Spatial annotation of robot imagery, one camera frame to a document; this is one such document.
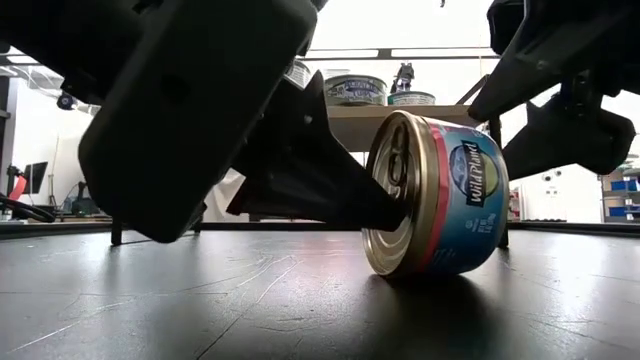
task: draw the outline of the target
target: black plastic housing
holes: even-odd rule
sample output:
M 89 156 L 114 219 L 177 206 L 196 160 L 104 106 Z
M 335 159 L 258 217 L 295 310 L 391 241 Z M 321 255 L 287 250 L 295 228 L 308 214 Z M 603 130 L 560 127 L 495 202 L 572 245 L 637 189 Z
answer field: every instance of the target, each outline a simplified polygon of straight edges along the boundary
M 167 1 L 152 20 L 79 155 L 103 210 L 171 242 L 231 166 L 308 42 L 316 9 L 293 0 Z

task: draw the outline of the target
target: blue can label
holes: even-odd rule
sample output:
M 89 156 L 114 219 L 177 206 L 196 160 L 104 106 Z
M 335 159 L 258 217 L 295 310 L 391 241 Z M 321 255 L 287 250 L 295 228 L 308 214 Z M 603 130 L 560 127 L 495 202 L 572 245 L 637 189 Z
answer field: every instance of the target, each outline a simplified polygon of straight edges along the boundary
M 462 273 L 496 248 L 507 220 L 508 175 L 493 140 L 475 129 L 430 123 L 440 193 L 425 271 Z
M 384 90 L 366 80 L 347 80 L 327 90 L 327 96 L 343 98 L 346 101 L 380 102 Z

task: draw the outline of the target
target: camera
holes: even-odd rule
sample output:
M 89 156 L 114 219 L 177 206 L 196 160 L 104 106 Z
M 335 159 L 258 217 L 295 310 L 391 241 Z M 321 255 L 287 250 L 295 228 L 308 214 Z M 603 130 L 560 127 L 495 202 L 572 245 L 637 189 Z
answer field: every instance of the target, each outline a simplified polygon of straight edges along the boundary
M 74 110 L 78 106 L 78 100 L 63 91 L 56 104 L 62 110 Z

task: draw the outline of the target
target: monitor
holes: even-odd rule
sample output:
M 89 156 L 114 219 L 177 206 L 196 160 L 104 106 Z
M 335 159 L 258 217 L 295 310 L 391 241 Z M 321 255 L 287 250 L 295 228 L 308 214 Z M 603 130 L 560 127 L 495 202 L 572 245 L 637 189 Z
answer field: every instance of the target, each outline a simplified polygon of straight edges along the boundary
M 23 194 L 37 194 L 40 192 L 44 174 L 47 171 L 47 164 L 47 162 L 41 162 L 27 165 L 24 170 L 24 178 L 27 180 L 27 186 Z

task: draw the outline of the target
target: red object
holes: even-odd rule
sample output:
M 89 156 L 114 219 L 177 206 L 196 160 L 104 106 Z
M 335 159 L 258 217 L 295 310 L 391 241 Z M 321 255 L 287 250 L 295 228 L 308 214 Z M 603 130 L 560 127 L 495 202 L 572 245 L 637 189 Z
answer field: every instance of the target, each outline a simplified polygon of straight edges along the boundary
M 438 152 L 438 165 L 440 167 L 440 193 L 438 195 L 438 203 L 436 208 L 436 217 L 433 222 L 433 228 L 431 229 L 431 238 L 429 239 L 429 245 L 427 246 L 427 253 L 422 260 L 421 269 L 424 271 L 440 242 L 440 234 L 444 228 L 444 224 L 447 221 L 447 208 L 449 207 L 449 159 L 447 158 L 447 146 L 444 142 L 444 137 L 440 133 L 437 126 L 431 125 L 431 132 L 436 142 L 436 149 Z
M 18 201 L 26 188 L 27 179 L 25 179 L 23 176 L 18 176 L 18 183 L 16 184 L 16 187 L 13 188 L 13 191 L 11 191 L 11 194 L 9 194 L 9 199 Z

